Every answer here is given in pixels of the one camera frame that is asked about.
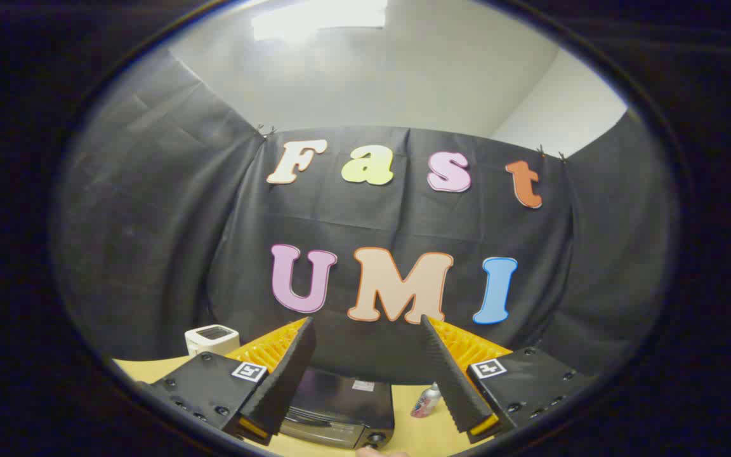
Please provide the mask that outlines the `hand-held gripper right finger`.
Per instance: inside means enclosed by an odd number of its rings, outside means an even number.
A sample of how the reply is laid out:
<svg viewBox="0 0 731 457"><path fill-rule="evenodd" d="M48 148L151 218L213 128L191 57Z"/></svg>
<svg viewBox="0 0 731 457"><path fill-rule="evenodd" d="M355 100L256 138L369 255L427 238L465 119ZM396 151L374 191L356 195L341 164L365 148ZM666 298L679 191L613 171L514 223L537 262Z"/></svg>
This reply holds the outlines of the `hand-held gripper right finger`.
<svg viewBox="0 0 731 457"><path fill-rule="evenodd" d="M428 315L421 327L439 391L472 443L539 422L595 380L537 347L508 350Z"/></svg>

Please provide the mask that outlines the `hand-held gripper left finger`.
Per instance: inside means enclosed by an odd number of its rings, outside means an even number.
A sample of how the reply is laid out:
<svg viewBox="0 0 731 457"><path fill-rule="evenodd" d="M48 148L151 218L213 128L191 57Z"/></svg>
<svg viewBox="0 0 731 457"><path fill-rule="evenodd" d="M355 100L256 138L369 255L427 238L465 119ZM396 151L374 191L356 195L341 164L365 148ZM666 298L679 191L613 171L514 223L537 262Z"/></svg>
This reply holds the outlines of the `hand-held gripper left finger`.
<svg viewBox="0 0 731 457"><path fill-rule="evenodd" d="M181 416L266 446L280 431L315 347L313 319L305 317L226 355L196 355L137 385Z"/></svg>

